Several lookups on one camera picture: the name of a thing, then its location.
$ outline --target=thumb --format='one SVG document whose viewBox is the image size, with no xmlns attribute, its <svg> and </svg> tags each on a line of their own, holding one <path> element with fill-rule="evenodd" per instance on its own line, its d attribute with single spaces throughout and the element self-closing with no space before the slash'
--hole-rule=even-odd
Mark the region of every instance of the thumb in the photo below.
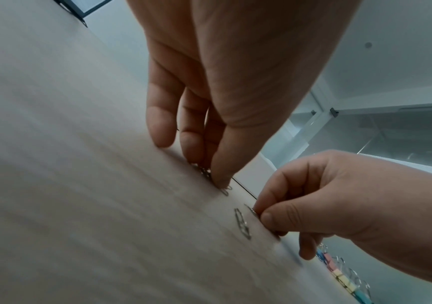
<svg viewBox="0 0 432 304">
<path fill-rule="evenodd" d="M 261 214 L 262 224 L 271 231 L 298 231 L 323 234 L 349 234 L 347 204 L 334 199 L 333 187 L 276 203 Z"/>
<path fill-rule="evenodd" d="M 211 160 L 211 176 L 214 184 L 219 188 L 226 188 L 233 175 L 257 155 L 271 135 L 268 130 L 259 130 L 259 128 L 226 126 Z"/>
</svg>

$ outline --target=wooden table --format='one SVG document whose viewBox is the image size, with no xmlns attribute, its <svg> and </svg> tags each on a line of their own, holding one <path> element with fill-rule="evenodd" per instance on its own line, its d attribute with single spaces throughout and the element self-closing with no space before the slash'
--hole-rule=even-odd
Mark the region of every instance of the wooden table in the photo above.
<svg viewBox="0 0 432 304">
<path fill-rule="evenodd" d="M 0 303 L 355 303 L 237 183 L 156 149 L 144 103 L 53 1 L 0 0 Z"/>
</svg>

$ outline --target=hand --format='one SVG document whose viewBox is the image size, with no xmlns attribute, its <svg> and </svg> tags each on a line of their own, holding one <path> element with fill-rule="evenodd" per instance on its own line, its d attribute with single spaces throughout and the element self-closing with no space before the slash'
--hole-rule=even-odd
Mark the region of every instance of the hand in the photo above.
<svg viewBox="0 0 432 304">
<path fill-rule="evenodd" d="M 380 261 L 432 281 L 432 174 L 328 151 L 274 173 L 254 210 L 272 231 L 299 231 L 311 259 L 323 237 L 350 239 Z"/>
<path fill-rule="evenodd" d="M 176 134 L 218 187 L 261 150 L 306 95 L 360 0 L 128 0 L 150 53 L 146 123 Z"/>
</svg>

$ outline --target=ceiling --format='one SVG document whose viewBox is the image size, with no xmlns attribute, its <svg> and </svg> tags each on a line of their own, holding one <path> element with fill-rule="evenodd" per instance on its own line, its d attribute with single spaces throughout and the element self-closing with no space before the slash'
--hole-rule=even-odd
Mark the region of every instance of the ceiling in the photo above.
<svg viewBox="0 0 432 304">
<path fill-rule="evenodd" d="M 338 99 L 432 85 L 432 0 L 363 1 L 323 76 Z"/>
</svg>

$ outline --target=light wood surface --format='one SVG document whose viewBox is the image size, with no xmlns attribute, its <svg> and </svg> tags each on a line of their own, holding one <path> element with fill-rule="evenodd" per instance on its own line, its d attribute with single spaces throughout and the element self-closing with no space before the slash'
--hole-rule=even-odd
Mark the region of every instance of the light wood surface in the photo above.
<svg viewBox="0 0 432 304">
<path fill-rule="evenodd" d="M 355 302 L 244 189 L 156 149 L 144 100 L 53 1 L 0 0 L 0 303 Z"/>
</svg>

